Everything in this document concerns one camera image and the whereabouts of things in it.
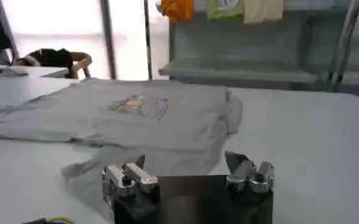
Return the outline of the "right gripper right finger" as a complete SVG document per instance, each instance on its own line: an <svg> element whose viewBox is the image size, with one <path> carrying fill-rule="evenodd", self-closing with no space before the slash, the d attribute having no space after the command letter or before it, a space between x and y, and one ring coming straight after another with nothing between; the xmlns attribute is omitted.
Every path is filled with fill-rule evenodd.
<svg viewBox="0 0 359 224"><path fill-rule="evenodd" d="M230 174L226 176L226 187L234 193L243 191L246 187L256 194L267 194L273 191L274 166L263 161L256 166L246 155L225 151L225 159Z"/></svg>

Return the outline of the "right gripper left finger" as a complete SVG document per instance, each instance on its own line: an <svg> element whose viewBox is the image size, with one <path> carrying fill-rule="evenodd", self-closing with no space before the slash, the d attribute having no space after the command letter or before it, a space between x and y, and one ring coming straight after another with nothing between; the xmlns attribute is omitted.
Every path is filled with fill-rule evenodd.
<svg viewBox="0 0 359 224"><path fill-rule="evenodd" d="M152 204L160 201L159 178L144 170L146 155L128 159L120 166L105 166L101 172L103 199L111 210L115 200L144 196Z"/></svg>

